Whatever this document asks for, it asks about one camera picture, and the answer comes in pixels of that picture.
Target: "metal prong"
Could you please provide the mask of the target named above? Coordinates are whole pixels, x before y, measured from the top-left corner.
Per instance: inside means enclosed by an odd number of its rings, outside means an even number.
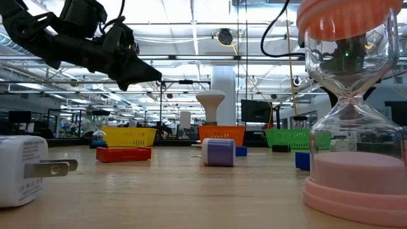
[[[25,165],[24,178],[62,177],[68,175],[69,164],[60,163],[29,163]]]
[[[57,162],[67,162],[69,164],[69,172],[76,171],[78,169],[78,161],[73,159],[63,159],[63,160],[40,160],[40,163],[57,163]]]

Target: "red basket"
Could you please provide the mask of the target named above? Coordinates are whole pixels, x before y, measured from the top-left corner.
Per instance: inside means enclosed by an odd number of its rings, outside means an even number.
[[[234,139],[236,146],[243,146],[245,126],[199,126],[201,144],[205,138]]]

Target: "yellow basket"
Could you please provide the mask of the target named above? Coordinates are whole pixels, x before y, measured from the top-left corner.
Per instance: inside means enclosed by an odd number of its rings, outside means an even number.
[[[154,144],[154,128],[103,127],[106,133],[104,140],[109,147],[152,146]]]

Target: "white power adapter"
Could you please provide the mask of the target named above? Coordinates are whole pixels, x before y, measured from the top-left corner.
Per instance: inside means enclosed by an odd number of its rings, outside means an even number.
[[[43,177],[66,176],[76,160],[48,160],[48,144],[36,136],[0,136],[0,207],[27,204],[41,195]]]

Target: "wooden table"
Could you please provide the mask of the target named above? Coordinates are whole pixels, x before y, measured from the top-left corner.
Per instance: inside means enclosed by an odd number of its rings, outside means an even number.
[[[382,228],[304,205],[309,172],[295,169],[293,153],[249,148],[234,168],[203,167],[191,157],[199,154],[157,147],[151,161],[108,164],[88,147],[51,148],[50,158],[75,158],[78,170],[48,179],[35,201],[0,210],[0,228]]]

